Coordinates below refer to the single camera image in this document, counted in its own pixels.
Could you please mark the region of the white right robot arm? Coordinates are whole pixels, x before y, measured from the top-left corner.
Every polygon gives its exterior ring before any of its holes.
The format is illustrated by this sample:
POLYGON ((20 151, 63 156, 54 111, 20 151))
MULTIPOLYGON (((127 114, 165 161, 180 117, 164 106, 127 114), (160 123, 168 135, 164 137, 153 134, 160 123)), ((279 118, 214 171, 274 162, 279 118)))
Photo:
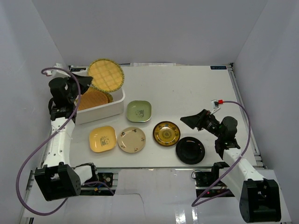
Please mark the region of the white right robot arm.
POLYGON ((237 120, 226 116, 219 122, 206 109, 196 115, 181 117, 180 120, 191 129, 205 129, 216 136, 216 153, 228 169, 214 171, 211 181, 216 186, 228 186, 239 201, 243 220, 246 223, 279 222, 281 206, 278 184, 273 179, 266 179, 243 157, 235 138, 237 120))

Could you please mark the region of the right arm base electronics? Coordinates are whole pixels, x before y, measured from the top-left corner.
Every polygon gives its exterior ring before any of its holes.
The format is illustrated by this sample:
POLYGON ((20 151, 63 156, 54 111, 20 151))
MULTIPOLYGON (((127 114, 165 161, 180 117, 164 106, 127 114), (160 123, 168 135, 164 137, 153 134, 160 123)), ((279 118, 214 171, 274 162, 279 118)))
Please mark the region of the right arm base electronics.
MULTIPOLYGON (((211 170, 194 170, 191 173, 191 178, 195 181, 196 186, 196 196, 199 196, 205 191, 214 181, 219 178, 219 168, 211 168, 211 170)), ((211 198, 218 194, 228 192, 222 197, 234 197, 233 193, 229 190, 226 184, 219 181, 215 186, 213 186, 207 193, 203 195, 203 198, 211 198)))

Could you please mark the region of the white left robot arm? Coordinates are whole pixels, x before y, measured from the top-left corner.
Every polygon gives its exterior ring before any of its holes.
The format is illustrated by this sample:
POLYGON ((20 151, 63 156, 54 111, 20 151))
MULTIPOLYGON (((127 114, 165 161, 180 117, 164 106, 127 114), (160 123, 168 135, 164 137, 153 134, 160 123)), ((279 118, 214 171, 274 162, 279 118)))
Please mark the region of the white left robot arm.
POLYGON ((56 77, 49 82, 52 98, 48 108, 54 137, 49 141, 42 168, 35 170, 35 181, 46 201, 78 196, 81 186, 94 186, 99 175, 93 163, 70 166, 71 135, 75 127, 75 100, 90 87, 92 77, 56 77))

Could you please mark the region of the round orange woven plate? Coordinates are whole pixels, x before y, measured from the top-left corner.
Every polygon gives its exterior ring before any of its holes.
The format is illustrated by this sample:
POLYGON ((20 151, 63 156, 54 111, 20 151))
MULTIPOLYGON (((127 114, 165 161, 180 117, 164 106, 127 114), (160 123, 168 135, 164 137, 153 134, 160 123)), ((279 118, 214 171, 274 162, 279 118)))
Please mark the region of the round orange woven plate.
POLYGON ((108 103, 107 96, 100 91, 86 92, 81 96, 78 110, 86 110, 108 103))

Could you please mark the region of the green square panda dish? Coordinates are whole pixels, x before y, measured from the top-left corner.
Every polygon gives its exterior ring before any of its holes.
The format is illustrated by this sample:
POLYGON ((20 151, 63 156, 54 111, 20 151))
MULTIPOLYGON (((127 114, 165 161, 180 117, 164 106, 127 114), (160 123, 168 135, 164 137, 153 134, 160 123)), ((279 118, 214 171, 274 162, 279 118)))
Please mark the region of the green square panda dish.
POLYGON ((127 119, 133 123, 144 123, 151 119, 152 106, 145 100, 134 100, 127 105, 127 119))

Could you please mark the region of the yellow square panda dish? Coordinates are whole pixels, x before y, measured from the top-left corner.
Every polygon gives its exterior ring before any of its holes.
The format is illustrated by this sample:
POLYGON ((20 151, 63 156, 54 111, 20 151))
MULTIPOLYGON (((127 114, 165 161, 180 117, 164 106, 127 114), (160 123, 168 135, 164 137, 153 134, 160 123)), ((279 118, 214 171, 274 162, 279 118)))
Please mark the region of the yellow square panda dish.
POLYGON ((117 143, 115 129, 111 126, 102 126, 89 133, 90 149, 95 153, 112 150, 117 143))

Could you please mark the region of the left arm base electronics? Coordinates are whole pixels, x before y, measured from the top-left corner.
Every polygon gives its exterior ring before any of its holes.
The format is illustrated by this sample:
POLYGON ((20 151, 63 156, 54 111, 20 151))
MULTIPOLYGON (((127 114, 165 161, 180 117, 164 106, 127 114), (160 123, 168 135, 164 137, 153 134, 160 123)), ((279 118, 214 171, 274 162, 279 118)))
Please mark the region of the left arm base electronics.
POLYGON ((92 184, 85 184, 81 188, 81 196, 113 196, 114 189, 114 173, 99 172, 92 184))

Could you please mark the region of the round green-rimmed bamboo plate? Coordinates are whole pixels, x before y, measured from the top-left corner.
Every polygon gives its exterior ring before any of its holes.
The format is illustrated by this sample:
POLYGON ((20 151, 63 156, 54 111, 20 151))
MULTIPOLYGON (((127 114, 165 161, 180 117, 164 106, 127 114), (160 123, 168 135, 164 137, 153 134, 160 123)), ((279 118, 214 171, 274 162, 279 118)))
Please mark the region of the round green-rimmed bamboo plate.
POLYGON ((93 61, 87 70, 87 75, 93 78, 93 87, 103 92, 119 90, 125 80, 121 66, 106 58, 93 61))

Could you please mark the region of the square green-rimmed bamboo tray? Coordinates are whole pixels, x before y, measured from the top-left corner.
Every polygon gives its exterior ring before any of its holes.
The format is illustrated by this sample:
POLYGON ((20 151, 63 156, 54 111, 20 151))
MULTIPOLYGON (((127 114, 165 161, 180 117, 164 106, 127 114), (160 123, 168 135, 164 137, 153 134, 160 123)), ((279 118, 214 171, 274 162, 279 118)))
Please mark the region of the square green-rimmed bamboo tray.
POLYGON ((90 86, 88 90, 89 91, 99 91, 99 92, 105 94, 107 96, 108 103, 112 103, 114 101, 113 96, 110 93, 108 93, 108 92, 101 91, 101 90, 99 90, 99 89, 97 89, 97 88, 95 88, 93 86, 90 86))

